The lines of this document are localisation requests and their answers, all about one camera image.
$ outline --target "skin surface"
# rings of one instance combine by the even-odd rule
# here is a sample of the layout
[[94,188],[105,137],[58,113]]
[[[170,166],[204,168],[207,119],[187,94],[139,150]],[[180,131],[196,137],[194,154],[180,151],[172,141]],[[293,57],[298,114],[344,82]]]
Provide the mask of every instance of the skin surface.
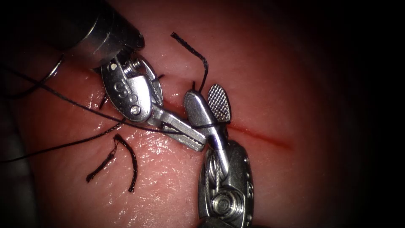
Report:
[[[208,60],[202,94],[206,97],[214,83],[228,93],[229,138],[246,148],[251,162],[255,225],[344,222],[352,206],[350,188],[358,178],[347,165],[354,155],[344,136],[344,101],[328,72],[308,64],[312,57],[297,51],[301,43],[288,39],[270,16],[252,5],[111,4],[143,33],[146,47],[140,53],[157,74],[165,74],[161,84],[167,109],[184,117],[183,95],[192,81],[200,86],[204,71],[201,61],[170,33],[178,33]],[[20,50],[10,65],[36,79],[57,59],[54,51],[43,47]],[[27,85],[19,82],[15,89]],[[101,77],[70,61],[47,85],[94,110],[104,96]],[[44,90],[12,104],[28,152],[87,138],[115,125]],[[110,102],[102,112],[122,118]],[[85,181],[113,148],[115,133],[127,140],[138,160],[133,193],[127,191],[132,163],[122,145],[104,170],[90,183]],[[196,227],[203,155],[160,133],[123,126],[91,142],[33,157],[42,222],[49,227]]]

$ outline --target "black suture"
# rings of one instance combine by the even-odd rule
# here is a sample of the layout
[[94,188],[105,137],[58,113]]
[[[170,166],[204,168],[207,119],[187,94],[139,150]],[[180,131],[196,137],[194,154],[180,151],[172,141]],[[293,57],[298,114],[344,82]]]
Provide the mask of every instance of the black suture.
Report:
[[0,161],[0,164],[3,164],[3,163],[10,163],[10,162],[22,160],[22,159],[25,159],[25,158],[28,158],[28,157],[32,157],[32,156],[35,156],[35,155],[43,154],[43,153],[46,153],[46,152],[49,152],[49,151],[52,151],[52,150],[56,150],[56,149],[60,149],[60,148],[69,147],[69,146],[77,145],[77,144],[80,144],[80,143],[88,142],[88,141],[90,141],[90,140],[99,138],[99,137],[101,137],[101,136],[103,136],[103,135],[106,135],[106,134],[110,133],[111,131],[117,129],[117,128],[118,128],[119,126],[121,126],[121,125],[122,125],[122,123],[118,123],[118,124],[116,124],[115,126],[113,126],[112,128],[109,128],[108,130],[103,131],[102,133],[100,133],[100,134],[98,134],[98,135],[95,135],[95,136],[92,136],[92,137],[90,137],[90,138],[85,138],[85,139],[78,140],[78,141],[75,141],[75,142],[62,144],[62,145],[59,145],[59,146],[56,146],[56,147],[51,147],[51,148],[43,149],[43,150],[40,150],[40,151],[31,153],[31,154],[29,154],[29,155],[25,155],[25,156],[22,156],[22,157],[17,157],[17,158],[9,159],[9,160],[3,160],[3,161]]
[[[64,60],[65,55],[62,54],[58,60],[58,62],[56,63],[56,65],[54,66],[54,68],[44,77],[39,81],[39,84],[44,84],[46,81],[48,81],[48,79],[50,79],[52,76],[55,76],[58,72],[58,68],[59,66],[62,64],[63,60]],[[23,92],[19,92],[16,94],[4,94],[1,93],[0,96],[6,98],[6,99],[20,99],[23,98],[27,95],[29,95],[30,93],[34,92],[36,89],[38,89],[40,86],[38,84],[33,85],[32,87],[30,87],[29,89],[23,91]]]
[[22,78],[22,79],[24,79],[24,80],[26,80],[26,81],[29,81],[29,82],[31,82],[31,83],[33,83],[33,84],[38,84],[39,87],[43,88],[44,90],[50,92],[51,94],[53,94],[53,95],[55,95],[55,96],[57,96],[57,97],[59,97],[60,99],[65,100],[65,101],[67,101],[67,102],[69,102],[69,103],[71,103],[71,104],[73,104],[73,105],[75,105],[75,106],[77,106],[77,107],[80,107],[80,108],[82,108],[82,109],[84,109],[84,110],[86,110],[86,111],[92,112],[92,113],[94,113],[94,114],[96,114],[96,115],[98,115],[98,116],[104,117],[104,118],[106,118],[106,119],[113,120],[113,121],[118,122],[118,123],[122,123],[122,124],[127,125],[127,126],[131,126],[131,127],[133,127],[133,128],[141,129],[141,130],[146,130],[146,131],[156,132],[156,133],[169,133],[169,134],[174,134],[174,135],[183,135],[183,133],[181,133],[181,132],[155,130],[155,129],[140,127],[140,126],[137,126],[137,125],[135,125],[135,124],[128,123],[128,122],[119,120],[119,119],[117,119],[117,118],[108,116],[108,115],[103,114],[103,113],[101,113],[101,112],[98,112],[98,111],[96,111],[96,110],[89,109],[89,108],[87,108],[86,106],[81,105],[81,104],[79,104],[79,103],[77,103],[77,102],[75,102],[75,101],[73,101],[73,100],[71,100],[71,99],[69,99],[69,98],[63,96],[62,94],[56,92],[55,90],[51,89],[50,87],[48,87],[48,86],[46,86],[46,85],[43,85],[43,84],[39,84],[38,81],[36,81],[36,80],[34,80],[34,79],[32,79],[32,78],[30,78],[30,77],[28,77],[28,76],[26,76],[26,75],[24,75],[24,74],[18,72],[18,71],[15,71],[15,70],[12,69],[12,68],[9,68],[9,67],[7,67],[7,66],[3,66],[3,67],[4,67],[6,70],[8,70],[8,71],[14,73],[16,76],[18,76],[18,77],[20,77],[20,78]]
[[90,180],[92,180],[97,175],[97,173],[99,173],[114,158],[114,155],[117,152],[117,147],[118,142],[116,142],[116,140],[114,139],[114,148],[108,153],[107,158],[101,163],[101,165],[99,165],[97,169],[95,169],[93,172],[87,175],[86,177],[87,183],[89,183]]
[[205,80],[207,79],[207,75],[208,75],[208,62],[207,62],[206,58],[203,55],[201,55],[200,53],[198,53],[194,48],[192,48],[180,36],[178,36],[177,33],[173,32],[170,36],[173,37],[175,40],[177,40],[177,42],[179,42],[189,52],[191,52],[193,55],[197,56],[202,61],[202,64],[204,65],[204,76],[202,78],[201,86],[198,89],[198,92],[201,93],[201,91],[203,90],[204,84],[205,84]]
[[107,99],[108,99],[108,95],[107,95],[107,93],[105,93],[103,99],[102,99],[101,102],[100,102],[100,105],[98,106],[98,109],[99,109],[99,110],[101,110],[101,108],[103,107],[103,105],[107,102]]
[[110,151],[107,158],[101,163],[101,165],[99,165],[97,167],[97,169],[95,169],[93,172],[91,172],[89,175],[87,175],[86,181],[87,181],[87,183],[89,183],[90,180],[92,180],[94,178],[94,176],[96,176],[97,173],[99,173],[114,158],[115,153],[117,153],[118,143],[121,143],[129,151],[129,153],[131,154],[131,158],[132,158],[132,167],[134,169],[134,175],[132,176],[132,181],[131,181],[130,187],[128,188],[128,192],[132,193],[132,192],[134,192],[135,182],[136,182],[136,178],[138,176],[138,165],[136,163],[135,152],[132,149],[132,147],[122,138],[122,136],[120,134],[116,134],[113,139],[114,139],[114,148]]
[[134,175],[132,176],[132,181],[131,181],[131,185],[128,189],[128,192],[133,192],[134,191],[134,187],[135,187],[135,182],[136,182],[136,177],[138,176],[138,165],[136,163],[136,157],[135,157],[135,153],[134,150],[129,146],[129,144],[121,137],[121,135],[116,134],[114,136],[114,140],[117,140],[118,142],[120,142],[131,154],[131,158],[132,158],[132,166],[134,169]]
[[202,128],[210,128],[210,127],[216,127],[221,124],[230,124],[230,121],[224,121],[224,122],[218,122],[218,123],[213,123],[213,124],[207,124],[207,125],[202,125],[202,126],[193,126],[193,129],[202,129]]

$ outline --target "red incision line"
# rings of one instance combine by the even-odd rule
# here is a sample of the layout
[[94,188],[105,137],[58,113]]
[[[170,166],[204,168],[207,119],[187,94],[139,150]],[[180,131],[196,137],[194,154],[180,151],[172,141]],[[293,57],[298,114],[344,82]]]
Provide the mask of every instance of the red incision line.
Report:
[[[179,113],[179,112],[181,112],[180,110],[184,110],[184,108],[182,106],[175,105],[175,104],[173,104],[173,103],[171,103],[171,102],[169,102],[169,101],[167,101],[165,99],[163,99],[163,102],[165,104],[165,108],[169,107],[168,110],[177,110],[176,113],[179,116],[181,116],[182,118],[187,118],[187,116],[184,113]],[[246,134],[246,135],[248,135],[248,136],[250,136],[252,138],[263,140],[263,141],[265,141],[267,143],[270,143],[270,144],[272,144],[272,145],[274,145],[276,147],[281,147],[281,148],[286,149],[286,150],[292,150],[291,145],[288,145],[287,143],[285,143],[283,141],[280,141],[280,140],[277,140],[275,138],[271,138],[271,137],[268,137],[268,136],[265,136],[265,135],[262,135],[262,134],[257,134],[252,130],[249,130],[249,129],[246,129],[246,128],[239,128],[239,127],[236,127],[234,125],[228,125],[228,128],[233,129],[233,130],[238,131],[238,132],[242,132],[242,133],[244,133],[244,134]]]
[[292,150],[291,146],[288,145],[287,143],[283,142],[283,141],[280,141],[280,140],[277,140],[275,138],[271,138],[271,137],[268,137],[268,136],[265,136],[265,135],[254,133],[253,131],[248,130],[246,128],[242,129],[242,128],[238,128],[238,127],[232,126],[232,125],[228,125],[228,128],[233,129],[235,131],[242,132],[242,133],[244,133],[244,134],[246,134],[246,135],[248,135],[250,137],[263,140],[263,141],[268,142],[270,144],[273,144],[273,145],[275,145],[277,147],[281,147],[281,148],[284,148],[284,149],[287,149],[287,150]]

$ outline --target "metal shaft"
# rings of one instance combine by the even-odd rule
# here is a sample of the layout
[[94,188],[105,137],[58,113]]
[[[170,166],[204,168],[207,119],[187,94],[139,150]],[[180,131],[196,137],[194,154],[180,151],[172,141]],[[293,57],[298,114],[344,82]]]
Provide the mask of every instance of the metal shaft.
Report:
[[86,68],[97,68],[123,48],[145,46],[142,34],[101,0],[70,0],[35,11],[39,36]]

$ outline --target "silver metal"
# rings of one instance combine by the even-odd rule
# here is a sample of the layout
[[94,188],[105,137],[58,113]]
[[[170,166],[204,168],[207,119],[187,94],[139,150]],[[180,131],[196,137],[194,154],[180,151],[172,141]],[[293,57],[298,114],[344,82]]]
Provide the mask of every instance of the silver metal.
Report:
[[101,67],[100,72],[112,104],[125,118],[143,123],[151,116],[151,93],[155,90],[151,88],[149,81],[156,76],[129,71],[128,65],[133,65],[133,60],[129,56],[129,53],[125,52],[115,56],[108,64]]
[[43,8],[31,17],[39,35],[85,68],[108,63],[124,48],[145,46],[139,30],[103,0],[49,2]]
[[224,179],[228,175],[229,161],[226,155],[227,135],[221,129],[222,126],[214,125],[217,123],[216,118],[204,97],[195,90],[189,90],[184,96],[184,108],[191,125],[200,127],[199,131],[207,138],[210,148],[216,152],[221,165],[221,179]]
[[198,182],[198,214],[203,219],[199,227],[249,227],[254,204],[251,169],[246,150],[227,139],[231,106],[225,90],[213,85],[208,103],[190,90],[184,107],[190,123],[200,128],[210,146]]
[[[216,217],[231,227],[245,228],[251,225],[253,217],[254,189],[251,168],[246,150],[239,143],[228,141],[228,146],[229,172],[226,179],[220,182],[218,191],[207,175],[210,167],[207,163],[202,165],[198,181],[198,215],[200,219]],[[212,159],[211,153],[212,151],[207,151],[207,160]],[[228,207],[224,206],[226,202],[230,202]]]
[[220,85],[211,86],[208,92],[208,106],[218,122],[231,121],[231,105],[228,95]]
[[162,87],[158,77],[141,55],[123,50],[100,68],[107,94],[113,105],[128,120],[156,126],[169,137],[201,151],[205,136],[187,122],[163,108]]
[[165,131],[172,131],[175,133],[183,134],[170,134],[165,135],[181,142],[182,144],[196,150],[201,151],[205,144],[206,138],[203,134],[193,129],[189,124],[185,123],[173,113],[163,109],[161,106],[152,104],[153,115],[150,123],[161,128]]

